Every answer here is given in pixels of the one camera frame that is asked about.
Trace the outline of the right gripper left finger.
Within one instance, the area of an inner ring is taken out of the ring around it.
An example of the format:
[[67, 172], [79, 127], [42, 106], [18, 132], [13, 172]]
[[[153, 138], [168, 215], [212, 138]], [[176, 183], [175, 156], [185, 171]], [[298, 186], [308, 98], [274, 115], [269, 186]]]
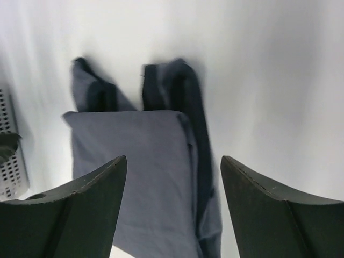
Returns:
[[119, 156], [57, 188], [1, 202], [1, 257], [109, 257], [126, 174]]

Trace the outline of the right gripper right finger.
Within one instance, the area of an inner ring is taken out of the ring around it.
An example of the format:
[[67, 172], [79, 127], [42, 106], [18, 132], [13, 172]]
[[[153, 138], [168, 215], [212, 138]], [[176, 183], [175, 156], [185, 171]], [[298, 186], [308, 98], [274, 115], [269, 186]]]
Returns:
[[299, 191], [230, 156], [221, 160], [240, 257], [343, 257], [343, 202]]

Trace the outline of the blue printed tank top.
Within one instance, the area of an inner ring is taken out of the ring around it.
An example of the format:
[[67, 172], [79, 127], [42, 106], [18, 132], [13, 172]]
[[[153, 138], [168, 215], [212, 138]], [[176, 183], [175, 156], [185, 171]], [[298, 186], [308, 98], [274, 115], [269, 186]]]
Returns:
[[143, 110], [73, 62], [73, 177], [116, 156], [127, 176], [113, 245], [133, 257], [220, 257], [222, 223], [199, 80], [183, 60], [144, 66]]

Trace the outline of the black tank top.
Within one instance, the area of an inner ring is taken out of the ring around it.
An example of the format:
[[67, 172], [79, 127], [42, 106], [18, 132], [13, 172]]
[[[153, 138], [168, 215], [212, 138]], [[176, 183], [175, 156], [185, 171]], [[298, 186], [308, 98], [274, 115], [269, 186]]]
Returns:
[[6, 163], [13, 156], [19, 146], [21, 136], [17, 133], [0, 134], [0, 164]]

